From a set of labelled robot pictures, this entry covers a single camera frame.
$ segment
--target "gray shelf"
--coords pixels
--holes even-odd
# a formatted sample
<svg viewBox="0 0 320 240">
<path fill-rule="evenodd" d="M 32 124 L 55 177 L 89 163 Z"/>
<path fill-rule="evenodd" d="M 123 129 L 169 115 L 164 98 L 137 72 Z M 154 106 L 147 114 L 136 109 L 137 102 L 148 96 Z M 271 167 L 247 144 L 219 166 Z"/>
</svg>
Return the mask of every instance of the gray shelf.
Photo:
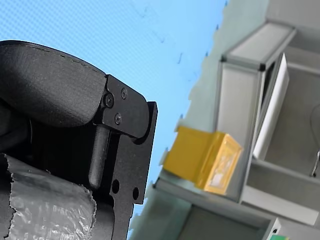
<svg viewBox="0 0 320 240">
<path fill-rule="evenodd" d="M 193 187 L 192 183 L 165 171 L 161 172 L 154 187 L 209 211 L 216 217 L 220 216 L 221 219 L 227 218 L 230 221 L 241 223 L 243 226 L 259 229 L 260 232 L 263 231 L 263 238 L 259 239 L 268 239 L 277 219 L 272 215 L 238 204 L 223 196 L 200 191 Z"/>
</svg>

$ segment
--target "wall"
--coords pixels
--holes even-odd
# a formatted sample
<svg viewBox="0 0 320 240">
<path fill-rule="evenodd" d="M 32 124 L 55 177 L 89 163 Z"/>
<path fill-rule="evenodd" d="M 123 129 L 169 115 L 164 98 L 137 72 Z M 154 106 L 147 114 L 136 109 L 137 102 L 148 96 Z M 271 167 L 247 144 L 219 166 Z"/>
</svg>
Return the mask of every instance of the wall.
<svg viewBox="0 0 320 240">
<path fill-rule="evenodd" d="M 319 9 L 318 0 L 270 0 L 266 17 L 297 27 L 291 46 L 320 53 Z"/>
<path fill-rule="evenodd" d="M 224 216 L 192 207 L 178 240 L 260 240 L 263 233 Z"/>
</svg>

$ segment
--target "shelf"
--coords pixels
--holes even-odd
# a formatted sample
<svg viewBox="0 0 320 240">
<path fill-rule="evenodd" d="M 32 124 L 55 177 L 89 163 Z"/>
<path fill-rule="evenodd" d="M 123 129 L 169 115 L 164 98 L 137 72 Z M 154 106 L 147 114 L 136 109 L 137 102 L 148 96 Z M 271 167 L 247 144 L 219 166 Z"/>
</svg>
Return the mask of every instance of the shelf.
<svg viewBox="0 0 320 240">
<path fill-rule="evenodd" d="M 161 172 L 154 187 L 215 215 L 262 229 L 264 232 L 263 239 L 268 239 L 277 219 L 272 215 L 238 204 L 223 196 L 202 192 L 192 187 L 190 182 L 165 171 Z"/>
<path fill-rule="evenodd" d="M 251 162 L 247 185 L 292 203 L 320 211 L 320 180 L 276 164 Z"/>
</svg>

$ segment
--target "yellow box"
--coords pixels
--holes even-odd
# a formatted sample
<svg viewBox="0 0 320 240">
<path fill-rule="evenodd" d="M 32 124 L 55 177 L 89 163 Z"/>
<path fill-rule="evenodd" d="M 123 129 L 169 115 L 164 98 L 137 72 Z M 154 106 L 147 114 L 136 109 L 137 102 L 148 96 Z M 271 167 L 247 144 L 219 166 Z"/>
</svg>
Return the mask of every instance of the yellow box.
<svg viewBox="0 0 320 240">
<path fill-rule="evenodd" d="M 242 150 L 229 134 L 180 126 L 163 168 L 206 192 L 225 195 Z"/>
</svg>

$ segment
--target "white panel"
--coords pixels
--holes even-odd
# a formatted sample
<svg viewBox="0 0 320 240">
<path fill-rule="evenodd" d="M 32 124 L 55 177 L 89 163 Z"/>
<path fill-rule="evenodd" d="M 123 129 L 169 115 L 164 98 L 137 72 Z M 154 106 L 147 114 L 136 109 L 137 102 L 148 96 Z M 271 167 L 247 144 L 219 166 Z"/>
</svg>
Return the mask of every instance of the white panel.
<svg viewBox="0 0 320 240">
<path fill-rule="evenodd" d="M 231 198 L 241 194 L 246 181 L 264 75 L 227 63 L 222 65 L 216 130 L 230 134 L 244 148 L 227 189 Z"/>
<path fill-rule="evenodd" d="M 259 87 L 258 71 L 223 64 L 217 130 L 243 147 L 252 129 Z"/>
<path fill-rule="evenodd" d="M 285 99 L 288 84 L 289 74 L 287 71 L 287 61 L 285 54 L 283 54 L 274 88 L 272 90 L 270 102 L 253 150 L 253 156 L 256 159 L 263 160 L 267 154 L 272 135 L 276 128 L 280 110 Z"/>
<path fill-rule="evenodd" d="M 264 62 L 286 39 L 292 27 L 267 23 L 243 43 L 235 47 L 229 55 L 255 62 Z"/>
<path fill-rule="evenodd" d="M 308 225 L 314 225 L 319 215 L 319 212 L 316 210 L 287 201 L 250 186 L 244 187 L 242 200 L 260 209 Z"/>
</svg>

